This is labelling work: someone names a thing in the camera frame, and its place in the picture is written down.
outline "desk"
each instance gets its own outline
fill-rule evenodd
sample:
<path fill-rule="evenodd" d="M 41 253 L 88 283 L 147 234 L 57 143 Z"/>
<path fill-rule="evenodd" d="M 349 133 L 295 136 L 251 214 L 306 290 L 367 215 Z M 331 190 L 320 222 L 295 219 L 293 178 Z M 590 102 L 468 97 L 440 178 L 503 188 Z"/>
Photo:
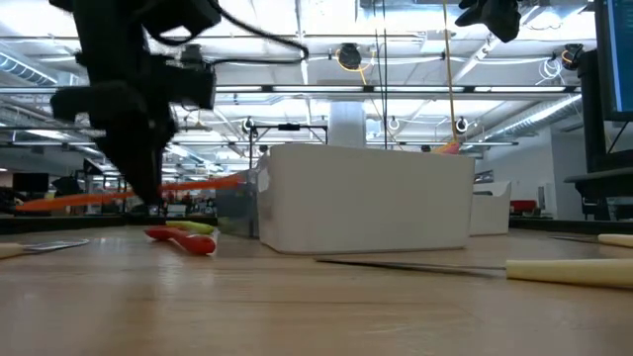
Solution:
<path fill-rule="evenodd" d="M 317 264 L 224 236 L 215 259 L 137 226 L 2 236 L 89 245 L 0 261 L 2 356 L 630 355 L 633 292 Z M 633 258 L 539 232 L 383 260 Z"/>

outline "green object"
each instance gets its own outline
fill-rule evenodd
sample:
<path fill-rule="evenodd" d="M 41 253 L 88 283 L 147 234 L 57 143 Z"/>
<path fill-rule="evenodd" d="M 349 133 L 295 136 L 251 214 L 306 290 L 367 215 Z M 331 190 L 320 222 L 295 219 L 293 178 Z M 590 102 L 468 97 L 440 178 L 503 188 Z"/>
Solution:
<path fill-rule="evenodd" d="M 187 229 L 196 233 L 200 233 L 200 234 L 210 234 L 211 232 L 214 231 L 214 229 L 216 229 L 215 227 L 209 224 L 199 223 L 199 222 L 173 221 L 173 222 L 167 222 L 166 224 L 167 226 L 184 228 L 184 229 Z"/>

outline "red object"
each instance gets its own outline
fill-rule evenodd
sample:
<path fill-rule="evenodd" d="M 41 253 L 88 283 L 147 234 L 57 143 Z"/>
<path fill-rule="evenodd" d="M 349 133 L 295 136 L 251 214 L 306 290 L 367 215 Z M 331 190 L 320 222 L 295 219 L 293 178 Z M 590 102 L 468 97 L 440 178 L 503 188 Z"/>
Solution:
<path fill-rule="evenodd" d="M 216 251 L 216 243 L 210 236 L 194 234 L 170 226 L 156 226 L 148 228 L 145 234 L 158 241 L 173 240 L 187 252 L 197 255 L 206 255 Z"/>
<path fill-rule="evenodd" d="M 515 213 L 533 212 L 536 209 L 536 201 L 510 201 L 510 206 Z"/>
<path fill-rule="evenodd" d="M 243 183 L 240 174 L 232 174 L 227 177 L 217 178 L 209 182 L 184 182 L 166 183 L 161 186 L 161 191 L 181 191 L 181 190 L 205 190 L 205 189 L 228 189 Z M 133 197 L 134 192 L 106 193 L 106 194 L 75 194 L 55 199 L 37 199 L 17 206 L 16 210 L 21 212 L 43 212 L 65 207 L 86 206 L 90 204 L 104 204 L 113 199 L 124 199 Z"/>

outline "white plastic bin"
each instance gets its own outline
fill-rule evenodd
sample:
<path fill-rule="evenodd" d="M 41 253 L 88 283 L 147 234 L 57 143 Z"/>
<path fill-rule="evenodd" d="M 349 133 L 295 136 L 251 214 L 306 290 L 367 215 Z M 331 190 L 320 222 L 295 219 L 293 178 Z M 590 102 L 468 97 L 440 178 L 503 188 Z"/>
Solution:
<path fill-rule="evenodd" d="M 473 177 L 464 156 L 276 145 L 257 169 L 259 236 L 302 254 L 463 247 Z"/>

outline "black cable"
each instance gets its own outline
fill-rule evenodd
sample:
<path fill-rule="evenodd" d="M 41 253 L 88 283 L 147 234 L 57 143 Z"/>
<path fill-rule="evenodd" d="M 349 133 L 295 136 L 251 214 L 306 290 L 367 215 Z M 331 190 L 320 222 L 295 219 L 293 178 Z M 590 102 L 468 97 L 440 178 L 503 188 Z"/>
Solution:
<path fill-rule="evenodd" d="M 629 122 L 624 123 L 624 125 L 622 126 L 622 129 L 620 129 L 620 132 L 617 133 L 617 136 L 615 137 L 615 139 L 613 140 L 613 142 L 611 143 L 611 147 L 609 148 L 609 150 L 606 152 L 606 154 L 611 153 L 611 151 L 613 150 L 613 147 L 615 147 L 615 144 L 617 143 L 617 141 L 620 139 L 620 136 L 622 135 L 622 133 L 624 133 L 624 129 L 626 129 L 626 126 L 629 125 Z"/>
<path fill-rule="evenodd" d="M 307 60 L 308 57 L 310 56 L 310 51 L 305 45 L 292 41 L 292 40 L 283 39 L 279 36 L 273 35 L 269 32 L 263 31 L 261 29 L 257 29 L 246 23 L 243 23 L 240 20 L 236 19 L 233 15 L 228 13 L 225 9 L 223 9 L 222 6 L 220 6 L 220 4 L 216 2 L 215 0 L 210 0 L 209 4 L 211 5 L 211 7 L 214 8 L 214 10 L 216 10 L 225 19 L 227 19 L 229 22 L 233 23 L 234 25 L 238 26 L 239 28 L 245 31 L 248 31 L 254 35 L 260 36 L 264 39 L 275 42 L 277 44 L 286 45 L 286 46 L 296 48 L 301 51 L 301 58 L 297 58 L 297 59 L 223 58 L 223 59 L 217 59 L 217 60 L 212 61 L 210 65 L 217 65 L 221 63 L 301 64 L 301 62 L 303 62 L 304 60 Z"/>
<path fill-rule="evenodd" d="M 374 10 L 374 19 L 376 19 L 378 16 L 376 15 L 376 0 L 372 1 L 372 7 Z M 387 117 L 385 116 L 385 107 L 387 106 L 387 101 L 386 101 L 386 97 L 385 97 L 385 93 L 383 90 L 383 72 L 380 68 L 380 41 L 378 39 L 378 29 L 374 29 L 374 35 L 376 37 L 376 58 L 378 59 L 378 84 L 380 86 L 380 100 L 381 103 L 383 104 L 383 131 L 385 132 L 385 149 L 387 149 L 387 130 L 389 129 L 388 125 L 387 125 Z"/>
<path fill-rule="evenodd" d="M 385 44 L 385 105 L 383 105 L 383 117 L 384 117 L 384 121 L 385 121 L 385 127 L 388 127 L 387 124 L 387 115 L 389 114 L 387 111 L 387 94 L 389 92 L 388 89 L 388 85 L 389 85 L 389 79 L 387 78 L 387 72 L 389 71 L 389 65 L 387 64 L 387 11 L 385 10 L 385 0 L 383 0 L 383 36 L 384 36 L 384 41 L 383 43 Z M 387 129 L 385 129 L 385 149 L 387 149 Z"/>

